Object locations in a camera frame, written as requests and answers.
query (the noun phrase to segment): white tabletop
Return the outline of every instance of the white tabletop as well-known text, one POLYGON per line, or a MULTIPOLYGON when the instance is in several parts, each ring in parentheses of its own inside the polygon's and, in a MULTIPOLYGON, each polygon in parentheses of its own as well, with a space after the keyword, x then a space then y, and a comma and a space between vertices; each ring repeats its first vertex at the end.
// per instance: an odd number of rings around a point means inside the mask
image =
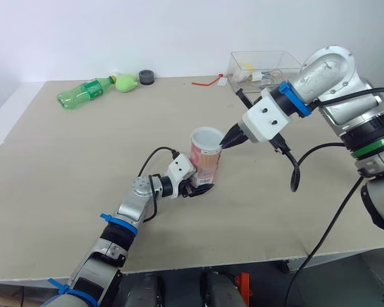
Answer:
MULTIPOLYGON (((64 278, 74 270, 158 146, 189 152, 199 126, 224 133, 245 108, 212 77, 157 79, 130 93, 109 90, 76 110, 56 95, 80 81, 44 85, 0 147, 0 280, 64 278)), ((339 141, 321 115, 295 118, 282 134, 295 157, 339 141)), ((145 173, 164 172, 160 153, 145 173)), ((270 144, 222 153, 218 183, 207 194, 162 199, 123 271, 154 271, 304 256, 320 239, 358 178, 345 148, 325 148, 301 166, 297 193, 290 162, 270 144)), ((320 254, 384 246, 360 193, 350 200, 320 254)))

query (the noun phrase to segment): green stripe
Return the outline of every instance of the green stripe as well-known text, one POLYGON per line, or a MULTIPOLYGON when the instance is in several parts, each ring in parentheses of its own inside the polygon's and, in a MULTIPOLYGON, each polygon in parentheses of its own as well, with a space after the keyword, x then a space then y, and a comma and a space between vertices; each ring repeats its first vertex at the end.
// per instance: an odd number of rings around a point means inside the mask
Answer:
POLYGON ((379 139, 371 144, 368 144, 367 146, 364 146, 360 148, 359 150, 356 150, 351 155, 354 158, 361 157, 362 155, 368 154, 369 152, 372 152, 375 149, 379 149, 380 147, 384 146, 384 138, 379 139))

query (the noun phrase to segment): transparent plastic box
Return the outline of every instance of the transparent plastic box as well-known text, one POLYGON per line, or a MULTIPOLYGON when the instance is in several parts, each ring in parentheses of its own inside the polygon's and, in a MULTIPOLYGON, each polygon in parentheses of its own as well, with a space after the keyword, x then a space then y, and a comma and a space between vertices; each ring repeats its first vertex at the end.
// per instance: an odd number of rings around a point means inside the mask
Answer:
POLYGON ((233 90, 258 93, 274 88, 300 71, 301 64, 286 51, 232 52, 227 77, 233 90))

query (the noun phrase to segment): paper cup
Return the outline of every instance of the paper cup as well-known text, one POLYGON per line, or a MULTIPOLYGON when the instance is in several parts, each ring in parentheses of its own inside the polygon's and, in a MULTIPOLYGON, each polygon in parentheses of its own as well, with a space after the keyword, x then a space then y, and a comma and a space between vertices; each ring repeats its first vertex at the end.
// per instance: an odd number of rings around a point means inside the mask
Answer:
POLYGON ((212 127, 200 127, 192 131, 190 160, 196 168, 192 185, 215 184, 223 139, 222 132, 212 127))

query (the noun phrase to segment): blue clamp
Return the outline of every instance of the blue clamp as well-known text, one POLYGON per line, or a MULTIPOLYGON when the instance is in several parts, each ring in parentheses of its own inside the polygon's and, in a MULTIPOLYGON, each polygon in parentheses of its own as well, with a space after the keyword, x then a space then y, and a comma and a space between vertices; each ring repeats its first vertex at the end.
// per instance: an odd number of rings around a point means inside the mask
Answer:
POLYGON ((130 230, 135 235, 138 234, 138 229, 133 227, 133 225, 129 224, 128 222, 122 221, 121 219, 116 219, 115 217, 113 217, 109 214, 105 214, 105 213, 102 213, 100 215, 100 217, 102 217, 103 219, 105 219, 109 223, 115 223, 115 224, 118 224, 122 227, 125 227, 126 229, 130 230))
POLYGON ((53 286, 58 288, 58 294, 60 294, 60 295, 72 294, 72 295, 78 296, 82 299, 85 299, 93 307, 99 307, 97 301, 91 295, 89 295, 85 292, 79 291, 79 290, 70 289, 70 287, 68 285, 62 285, 61 283, 59 283, 58 281, 56 281, 55 279, 52 279, 52 278, 49 278, 48 281, 50 284, 52 284, 53 286))
POLYGON ((297 97, 297 95, 292 91, 292 88, 289 83, 283 81, 279 85, 279 92, 284 94, 292 104, 296 107, 297 110, 300 111, 304 116, 308 116, 312 114, 312 112, 308 109, 308 107, 297 97))

